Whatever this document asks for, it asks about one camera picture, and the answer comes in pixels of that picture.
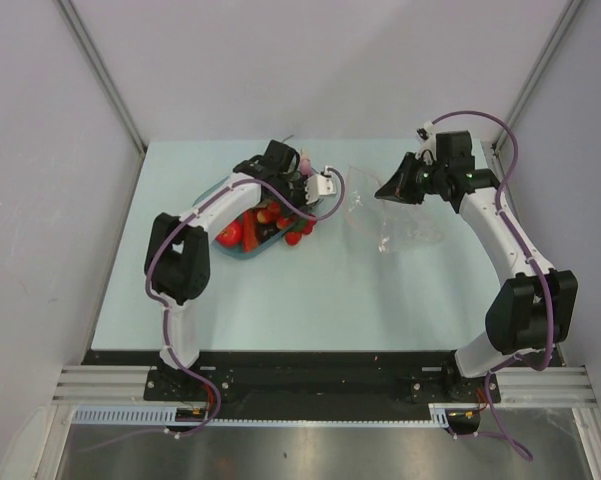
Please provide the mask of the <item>red cherry tomato bunch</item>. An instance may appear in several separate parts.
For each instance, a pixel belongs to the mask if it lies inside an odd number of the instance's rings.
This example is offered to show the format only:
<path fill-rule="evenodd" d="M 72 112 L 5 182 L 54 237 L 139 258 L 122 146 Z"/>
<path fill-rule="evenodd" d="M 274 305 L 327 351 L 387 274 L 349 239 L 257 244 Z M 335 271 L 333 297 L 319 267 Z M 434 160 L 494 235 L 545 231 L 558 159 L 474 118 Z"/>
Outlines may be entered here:
<path fill-rule="evenodd" d="M 314 220 L 308 220 L 293 213 L 283 213 L 281 205 L 276 201 L 266 202 L 254 210 L 257 211 L 258 224 L 275 223 L 279 229 L 279 233 L 275 237 L 262 245 L 283 240 L 288 246 L 294 247 L 305 236 L 313 232 L 316 224 Z"/>

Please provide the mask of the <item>clear zip top bag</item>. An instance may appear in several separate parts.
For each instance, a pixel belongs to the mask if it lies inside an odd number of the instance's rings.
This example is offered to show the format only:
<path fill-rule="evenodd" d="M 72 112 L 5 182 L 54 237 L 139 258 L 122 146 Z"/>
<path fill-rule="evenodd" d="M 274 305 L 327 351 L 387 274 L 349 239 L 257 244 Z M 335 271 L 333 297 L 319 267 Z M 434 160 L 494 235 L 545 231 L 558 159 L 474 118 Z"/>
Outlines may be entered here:
<path fill-rule="evenodd" d="M 381 179 L 350 166 L 346 176 L 345 220 L 354 235 L 381 254 L 436 245 L 445 238 L 441 224 L 425 206 L 405 205 L 374 197 Z"/>

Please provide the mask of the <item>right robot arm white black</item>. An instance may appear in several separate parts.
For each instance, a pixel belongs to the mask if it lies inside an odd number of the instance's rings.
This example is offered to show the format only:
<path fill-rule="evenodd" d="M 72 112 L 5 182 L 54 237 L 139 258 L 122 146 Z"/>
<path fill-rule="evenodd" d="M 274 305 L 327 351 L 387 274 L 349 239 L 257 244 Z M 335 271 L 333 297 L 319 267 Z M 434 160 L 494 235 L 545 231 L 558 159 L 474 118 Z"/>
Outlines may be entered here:
<path fill-rule="evenodd" d="M 436 196 L 450 204 L 473 230 L 500 284 L 483 333 L 455 352 L 455 367 L 441 376 L 443 393 L 464 401 L 476 391 L 476 377 L 509 363 L 522 361 L 535 370 L 549 365 L 555 346 L 568 335 L 578 282 L 531 242 L 495 174 L 477 168 L 469 132 L 422 128 L 418 135 L 419 150 L 404 155 L 375 198 L 420 205 Z"/>

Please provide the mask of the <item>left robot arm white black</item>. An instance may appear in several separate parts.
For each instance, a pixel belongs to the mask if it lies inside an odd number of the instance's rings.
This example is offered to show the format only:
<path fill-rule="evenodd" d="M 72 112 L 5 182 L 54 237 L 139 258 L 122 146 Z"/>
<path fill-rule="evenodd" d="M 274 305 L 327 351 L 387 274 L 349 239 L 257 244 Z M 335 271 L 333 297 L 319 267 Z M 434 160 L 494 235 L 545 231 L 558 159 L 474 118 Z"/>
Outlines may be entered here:
<path fill-rule="evenodd" d="M 322 221 L 333 211 L 317 216 L 323 198 L 341 189 L 332 167 L 316 171 L 307 157 L 293 147 L 272 140 L 262 154 L 242 160 L 192 207 L 174 216 L 159 214 L 153 221 L 144 263 L 147 296 L 162 309 L 161 360 L 171 367 L 166 387 L 177 398 L 194 397 L 200 374 L 191 369 L 200 355 L 193 339 L 189 310 L 211 278 L 210 247 L 232 221 L 268 200 L 284 213 L 306 221 Z"/>

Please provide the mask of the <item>purple eggplant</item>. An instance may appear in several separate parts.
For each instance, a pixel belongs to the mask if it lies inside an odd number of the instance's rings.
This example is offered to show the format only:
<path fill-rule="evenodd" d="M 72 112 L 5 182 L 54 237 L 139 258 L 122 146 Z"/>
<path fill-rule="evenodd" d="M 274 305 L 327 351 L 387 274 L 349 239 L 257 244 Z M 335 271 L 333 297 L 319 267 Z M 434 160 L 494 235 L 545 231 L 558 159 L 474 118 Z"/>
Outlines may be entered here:
<path fill-rule="evenodd" d="M 298 170 L 302 175 L 306 175 L 308 177 L 314 174 L 311 160 L 306 149 L 300 150 L 300 162 Z"/>

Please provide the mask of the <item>teal plastic tray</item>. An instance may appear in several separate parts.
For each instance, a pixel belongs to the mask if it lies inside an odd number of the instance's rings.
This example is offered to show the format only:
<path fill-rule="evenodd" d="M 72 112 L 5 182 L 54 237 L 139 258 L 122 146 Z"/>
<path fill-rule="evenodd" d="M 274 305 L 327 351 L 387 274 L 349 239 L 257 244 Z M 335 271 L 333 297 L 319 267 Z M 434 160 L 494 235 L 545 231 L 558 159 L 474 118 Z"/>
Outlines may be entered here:
<path fill-rule="evenodd" d="M 282 175 L 257 176 L 232 173 L 199 197 L 192 208 L 180 216 L 180 219 L 186 220 L 191 228 L 202 228 L 209 241 L 222 253 L 241 260 L 254 258 L 277 241 L 261 245 L 250 253 L 243 252 L 242 242 L 234 248 L 224 248 L 216 242 L 218 234 L 232 221 L 238 220 L 242 224 L 245 211 L 255 209 L 269 201 L 276 201 L 285 214 L 293 213 L 315 222 L 318 218 L 316 207 L 324 197 L 311 205 L 293 206 L 282 194 Z"/>

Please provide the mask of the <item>red apple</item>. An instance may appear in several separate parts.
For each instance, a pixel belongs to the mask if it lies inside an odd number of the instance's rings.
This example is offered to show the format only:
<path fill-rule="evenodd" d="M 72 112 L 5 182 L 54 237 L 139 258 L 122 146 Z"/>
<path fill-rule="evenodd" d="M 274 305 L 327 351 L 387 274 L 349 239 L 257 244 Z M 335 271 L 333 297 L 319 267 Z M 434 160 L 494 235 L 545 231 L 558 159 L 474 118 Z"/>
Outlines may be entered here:
<path fill-rule="evenodd" d="M 234 248 L 242 242 L 243 226 L 234 220 L 227 225 L 216 237 L 216 242 L 224 248 Z"/>

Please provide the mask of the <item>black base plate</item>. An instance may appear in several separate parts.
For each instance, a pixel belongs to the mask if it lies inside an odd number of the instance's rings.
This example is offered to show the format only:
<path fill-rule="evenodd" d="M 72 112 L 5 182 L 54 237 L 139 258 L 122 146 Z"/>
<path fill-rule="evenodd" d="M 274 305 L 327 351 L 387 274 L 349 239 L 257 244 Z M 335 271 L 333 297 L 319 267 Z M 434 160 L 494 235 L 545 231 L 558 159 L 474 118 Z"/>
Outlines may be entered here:
<path fill-rule="evenodd" d="M 144 401 L 176 403 L 201 418 L 398 420 L 430 404 L 477 407 L 501 395 L 491 378 L 461 379 L 445 351 L 212 352 L 186 374 L 155 352 L 89 351 L 85 366 L 144 366 L 157 390 Z"/>

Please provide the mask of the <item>right aluminium frame post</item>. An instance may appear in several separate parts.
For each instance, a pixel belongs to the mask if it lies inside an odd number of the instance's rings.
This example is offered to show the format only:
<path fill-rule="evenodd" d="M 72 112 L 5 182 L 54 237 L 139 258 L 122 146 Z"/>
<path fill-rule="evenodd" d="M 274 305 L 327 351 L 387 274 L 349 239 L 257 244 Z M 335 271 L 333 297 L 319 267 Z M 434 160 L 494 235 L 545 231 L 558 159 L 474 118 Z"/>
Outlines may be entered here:
<path fill-rule="evenodd" d="M 587 4 L 586 0 L 566 2 L 505 117 L 504 122 L 510 129 L 513 129 L 522 117 L 562 43 Z"/>

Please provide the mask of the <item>aluminium frame post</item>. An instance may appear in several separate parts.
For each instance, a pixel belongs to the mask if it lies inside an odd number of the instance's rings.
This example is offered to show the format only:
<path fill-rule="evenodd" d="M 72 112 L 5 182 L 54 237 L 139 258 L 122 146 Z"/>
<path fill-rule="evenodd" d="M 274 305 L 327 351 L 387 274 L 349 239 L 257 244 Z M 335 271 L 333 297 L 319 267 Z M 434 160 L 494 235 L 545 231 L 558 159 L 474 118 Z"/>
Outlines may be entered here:
<path fill-rule="evenodd" d="M 586 0 L 566 2 L 505 117 L 504 122 L 510 129 L 513 129 L 522 117 L 562 43 L 587 4 Z"/>
<path fill-rule="evenodd" d="M 142 139 L 140 130 L 75 3 L 70 0 L 54 0 L 53 4 L 58 9 L 87 66 L 94 75 L 106 100 L 111 105 L 135 151 L 143 159 L 148 150 L 147 144 Z"/>

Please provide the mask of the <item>aluminium rail front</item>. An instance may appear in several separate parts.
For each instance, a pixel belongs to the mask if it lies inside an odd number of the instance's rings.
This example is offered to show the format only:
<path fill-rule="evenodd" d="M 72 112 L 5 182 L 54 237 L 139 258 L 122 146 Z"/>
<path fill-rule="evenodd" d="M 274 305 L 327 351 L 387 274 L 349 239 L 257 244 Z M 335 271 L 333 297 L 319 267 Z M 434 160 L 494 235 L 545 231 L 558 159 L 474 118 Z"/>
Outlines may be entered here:
<path fill-rule="evenodd" d="M 144 366 L 66 366 L 62 369 L 55 402 L 142 403 L 147 391 L 157 390 Z M 549 367 L 542 372 L 509 367 L 496 373 L 491 387 L 510 408 L 595 408 L 598 406 L 583 367 Z"/>

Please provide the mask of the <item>left aluminium frame post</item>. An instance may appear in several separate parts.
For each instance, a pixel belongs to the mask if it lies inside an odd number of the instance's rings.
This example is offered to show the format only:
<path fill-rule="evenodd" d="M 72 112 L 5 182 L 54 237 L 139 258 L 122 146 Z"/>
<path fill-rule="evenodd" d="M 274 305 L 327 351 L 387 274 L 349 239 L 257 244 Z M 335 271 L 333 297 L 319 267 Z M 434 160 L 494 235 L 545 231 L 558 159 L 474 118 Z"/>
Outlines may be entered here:
<path fill-rule="evenodd" d="M 111 105 L 135 151 L 143 159 L 148 150 L 147 144 L 142 139 L 140 130 L 75 3 L 70 0 L 54 0 L 53 4 L 58 9 L 87 66 L 94 75 L 106 100 Z"/>

